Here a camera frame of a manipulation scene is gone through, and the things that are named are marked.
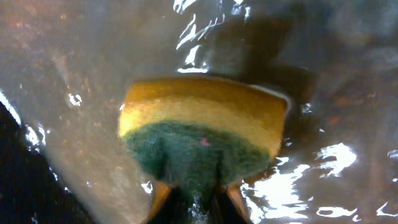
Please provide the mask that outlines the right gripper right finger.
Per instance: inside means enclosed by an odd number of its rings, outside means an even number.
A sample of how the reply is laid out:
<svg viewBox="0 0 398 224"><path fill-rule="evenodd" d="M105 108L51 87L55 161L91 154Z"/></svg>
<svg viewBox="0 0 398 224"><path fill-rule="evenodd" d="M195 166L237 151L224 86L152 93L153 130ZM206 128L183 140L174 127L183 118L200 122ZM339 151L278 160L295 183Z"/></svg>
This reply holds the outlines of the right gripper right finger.
<svg viewBox="0 0 398 224"><path fill-rule="evenodd" d="M251 224L249 212L238 185L219 187L214 194L214 219L221 224Z"/></svg>

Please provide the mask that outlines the green and yellow sponge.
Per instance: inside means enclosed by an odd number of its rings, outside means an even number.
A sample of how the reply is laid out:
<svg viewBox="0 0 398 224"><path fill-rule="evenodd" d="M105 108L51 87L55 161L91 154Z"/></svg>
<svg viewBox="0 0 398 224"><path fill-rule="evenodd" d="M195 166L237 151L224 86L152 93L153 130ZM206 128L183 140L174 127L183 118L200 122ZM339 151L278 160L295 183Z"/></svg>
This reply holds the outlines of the green and yellow sponge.
<svg viewBox="0 0 398 224"><path fill-rule="evenodd" d="M118 134L146 174L207 198L265 171L291 107L283 93L231 80L144 80L126 94Z"/></svg>

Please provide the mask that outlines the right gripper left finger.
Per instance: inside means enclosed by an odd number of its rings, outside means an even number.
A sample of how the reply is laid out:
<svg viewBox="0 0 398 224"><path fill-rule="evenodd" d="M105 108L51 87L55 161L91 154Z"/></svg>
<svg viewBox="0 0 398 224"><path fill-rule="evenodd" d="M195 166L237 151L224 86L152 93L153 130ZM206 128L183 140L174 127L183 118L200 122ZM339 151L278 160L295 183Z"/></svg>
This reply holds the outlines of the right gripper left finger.
<svg viewBox="0 0 398 224"><path fill-rule="evenodd" d="M152 201L145 224L178 224L183 222L184 201L179 187L154 182Z"/></svg>

